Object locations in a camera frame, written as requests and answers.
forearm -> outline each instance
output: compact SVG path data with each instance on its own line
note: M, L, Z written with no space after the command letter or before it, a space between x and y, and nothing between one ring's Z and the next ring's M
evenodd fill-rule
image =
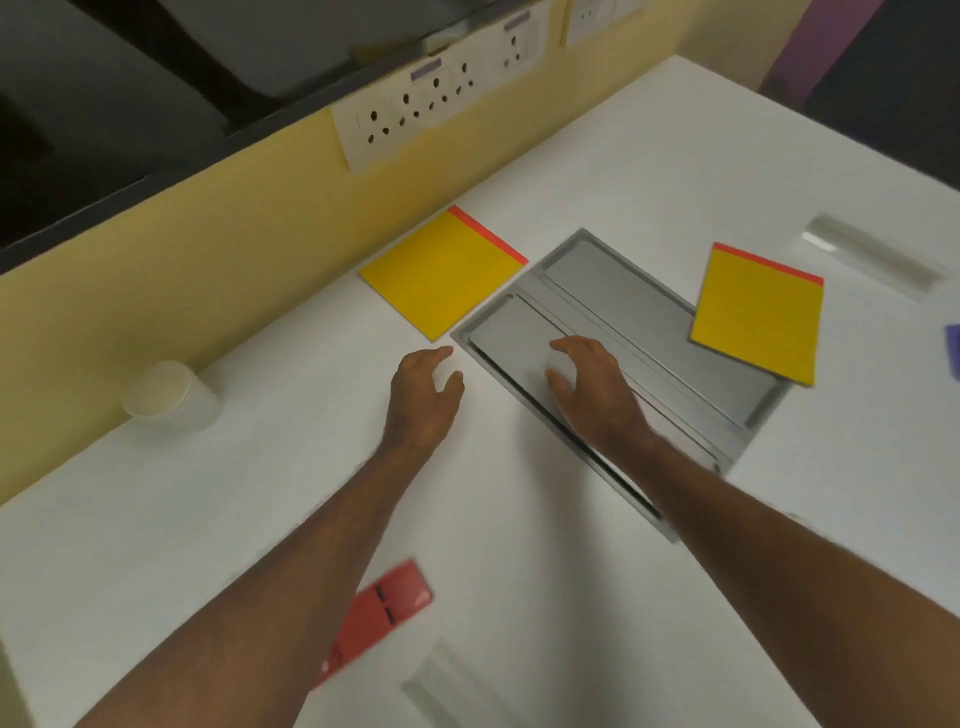
M396 504L426 456L402 449L376 454L80 725L292 725Z
M642 487L824 726L960 725L960 620L660 438L612 460Z

red edge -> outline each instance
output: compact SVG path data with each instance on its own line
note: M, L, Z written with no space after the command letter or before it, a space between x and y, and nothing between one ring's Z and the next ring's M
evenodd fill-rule
M457 218L460 222L462 222L462 223L463 223L464 225L466 225L468 228L471 228L472 230L474 230L474 231L476 231L476 232L479 232L479 233L480 233L481 235L483 235L485 238L487 238L488 240L490 240L490 242L492 242L493 245L495 245L495 246L496 246L497 248L499 248L501 251L503 251L504 253L506 253L507 255L509 255L511 258L513 258L513 259L514 259L517 263L519 263L520 265L526 265L527 263L530 262L530 261L527 260L523 255L521 255L520 253L518 253L516 250L514 250L513 248L511 248L509 245L507 245L507 243L506 243L504 240L502 240L501 238L497 237L497 236L494 235L492 232L490 232L489 230L487 230L486 228L484 228L482 225L480 225L480 223L478 223L478 222L477 222L476 220L474 220L472 217L470 217L469 215L467 215L465 212L463 212L463 211L462 211L459 207L457 207L456 205L451 205L451 206L449 207L449 209L447 210L447 212L449 212L451 215L453 215L455 218Z
M753 253L747 253L746 251L741 251L729 245L724 245L723 243L713 243L713 250L722 251L724 253L729 253L730 255L742 257L746 260L751 260L754 263L759 263L760 265L765 265L768 268L773 268L775 271L780 271L781 273L786 273L790 276L796 276L799 279L809 280L811 283L816 283L817 285L824 284L824 280L820 278L820 276L814 276L812 273L807 273L806 271L799 271L796 268L791 268L788 265L777 263L775 260L760 257L759 255L754 255Z

hand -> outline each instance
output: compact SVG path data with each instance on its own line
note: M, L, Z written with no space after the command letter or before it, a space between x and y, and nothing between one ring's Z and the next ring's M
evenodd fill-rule
M620 366L599 341L567 336L551 341L550 347L565 353L577 367L573 392L552 369L546 371L546 378L560 411L589 445L610 456L622 447L654 440Z
M442 392L433 385L433 372L453 353L453 347L408 353L390 385L390 407L381 450L401 449L429 457L444 441L460 409L464 373L454 372Z

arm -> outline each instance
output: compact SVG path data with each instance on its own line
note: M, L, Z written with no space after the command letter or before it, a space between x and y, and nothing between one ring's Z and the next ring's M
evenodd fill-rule
M452 349L400 363L383 440L297 530L111 690L78 728L293 725L400 497L446 437L464 393L433 371Z
M960 619L682 455L647 426L598 342L552 342L573 428L642 486L827 728L960 726Z

left hand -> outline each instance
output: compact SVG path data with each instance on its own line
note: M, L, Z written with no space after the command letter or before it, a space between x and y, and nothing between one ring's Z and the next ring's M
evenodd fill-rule
M401 449L429 457L444 441L460 409L464 373L454 372L442 392L433 372L453 354L453 347L408 353L390 385L390 407L380 449Z

